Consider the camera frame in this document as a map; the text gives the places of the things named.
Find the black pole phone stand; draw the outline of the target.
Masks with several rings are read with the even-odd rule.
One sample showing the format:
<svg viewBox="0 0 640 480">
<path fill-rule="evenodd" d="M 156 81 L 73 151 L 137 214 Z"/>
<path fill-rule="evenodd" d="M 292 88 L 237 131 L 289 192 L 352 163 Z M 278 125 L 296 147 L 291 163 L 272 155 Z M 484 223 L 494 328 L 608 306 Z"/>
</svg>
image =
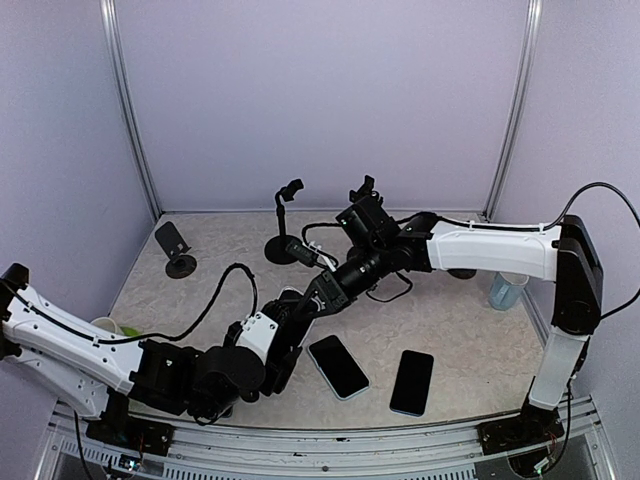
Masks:
<svg viewBox="0 0 640 480">
<path fill-rule="evenodd" d="M 364 176 L 362 185 L 357 190 L 349 191 L 349 201 L 353 204 L 365 198 L 372 198 L 379 205 L 384 201 L 380 193 L 375 189 L 375 179 L 370 175 Z"/>
<path fill-rule="evenodd" d="M 287 246 L 291 240 L 294 240 L 294 237 L 287 233 L 284 202 L 291 202 L 295 194 L 303 188 L 303 181 L 294 179 L 275 193 L 278 234 L 267 241 L 264 247 L 264 255 L 269 262 L 276 265 L 290 265 L 297 262 L 297 259 L 286 251 Z"/>
</svg>

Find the folding plate phone stand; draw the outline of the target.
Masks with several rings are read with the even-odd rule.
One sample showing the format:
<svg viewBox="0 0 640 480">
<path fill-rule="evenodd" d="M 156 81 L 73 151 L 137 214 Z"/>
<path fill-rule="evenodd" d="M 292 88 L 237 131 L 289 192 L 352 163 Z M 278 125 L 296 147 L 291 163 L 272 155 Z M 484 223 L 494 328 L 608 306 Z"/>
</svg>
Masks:
<svg viewBox="0 0 640 480">
<path fill-rule="evenodd" d="M 476 276 L 477 271 L 475 269 L 450 269 L 447 273 L 457 279 L 469 280 Z"/>
<path fill-rule="evenodd" d="M 175 224 L 167 221 L 154 233 L 154 237 L 168 261 L 165 273 L 172 279 L 183 279 L 191 275 L 197 268 L 197 260 L 188 254 L 191 249 L 176 228 Z"/>
</svg>

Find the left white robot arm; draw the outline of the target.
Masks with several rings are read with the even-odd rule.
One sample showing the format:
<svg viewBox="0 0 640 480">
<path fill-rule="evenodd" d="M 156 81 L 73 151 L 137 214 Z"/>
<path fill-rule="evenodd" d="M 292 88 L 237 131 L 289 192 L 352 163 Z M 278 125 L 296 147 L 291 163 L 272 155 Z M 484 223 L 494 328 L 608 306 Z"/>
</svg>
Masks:
<svg viewBox="0 0 640 480">
<path fill-rule="evenodd" d="M 252 403 L 284 389 L 319 311 L 308 293 L 284 289 L 233 322 L 220 344 L 184 345 L 221 291 L 215 288 L 201 313 L 178 334 L 125 336 L 51 304 L 31 286 L 29 269 L 13 263 L 1 276 L 1 356 L 30 365 L 79 407 L 80 416 L 99 421 L 121 445 L 140 434 L 139 421 L 125 411 L 131 400 L 212 424 L 238 401 Z"/>
</svg>

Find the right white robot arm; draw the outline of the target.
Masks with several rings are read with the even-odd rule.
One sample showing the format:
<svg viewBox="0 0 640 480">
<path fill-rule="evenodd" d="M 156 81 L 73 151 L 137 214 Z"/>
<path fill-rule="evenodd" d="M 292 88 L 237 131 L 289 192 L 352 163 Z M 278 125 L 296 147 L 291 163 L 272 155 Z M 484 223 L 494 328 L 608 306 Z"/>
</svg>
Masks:
<svg viewBox="0 0 640 480">
<path fill-rule="evenodd" d="M 401 223 L 383 209 L 374 183 L 365 176 L 336 218 L 355 256 L 312 280 L 295 317 L 302 318 L 312 299 L 320 302 L 316 317 L 336 314 L 399 270 L 481 270 L 554 283 L 551 329 L 527 395 L 530 406 L 511 423 L 518 442 L 535 442 L 549 429 L 548 411 L 559 405 L 589 339 L 608 316 L 602 310 L 603 268 L 584 222 L 563 211 L 551 223 L 537 225 L 462 222 L 432 212 Z"/>
</svg>

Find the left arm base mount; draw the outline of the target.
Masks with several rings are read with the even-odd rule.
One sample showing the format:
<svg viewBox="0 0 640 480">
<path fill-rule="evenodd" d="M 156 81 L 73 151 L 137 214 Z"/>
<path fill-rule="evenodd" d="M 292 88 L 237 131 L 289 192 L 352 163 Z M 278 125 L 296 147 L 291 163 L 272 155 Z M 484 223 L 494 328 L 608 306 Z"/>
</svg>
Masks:
<svg viewBox="0 0 640 480">
<path fill-rule="evenodd" d="M 92 440 L 166 457 L 174 435 L 170 424 L 145 420 L 129 414 L 129 399 L 111 392 L 98 420 L 89 420 L 86 436 Z"/>
</svg>

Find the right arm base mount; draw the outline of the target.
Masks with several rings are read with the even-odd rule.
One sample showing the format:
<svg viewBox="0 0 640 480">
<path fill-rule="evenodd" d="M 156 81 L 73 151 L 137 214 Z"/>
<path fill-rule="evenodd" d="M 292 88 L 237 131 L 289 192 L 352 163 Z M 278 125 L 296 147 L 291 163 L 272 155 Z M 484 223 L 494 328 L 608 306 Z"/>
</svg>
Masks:
<svg viewBox="0 0 640 480">
<path fill-rule="evenodd" d="M 536 445 L 565 434 L 558 408 L 544 410 L 527 400 L 517 415 L 482 422 L 476 429 L 484 455 Z"/>
</svg>

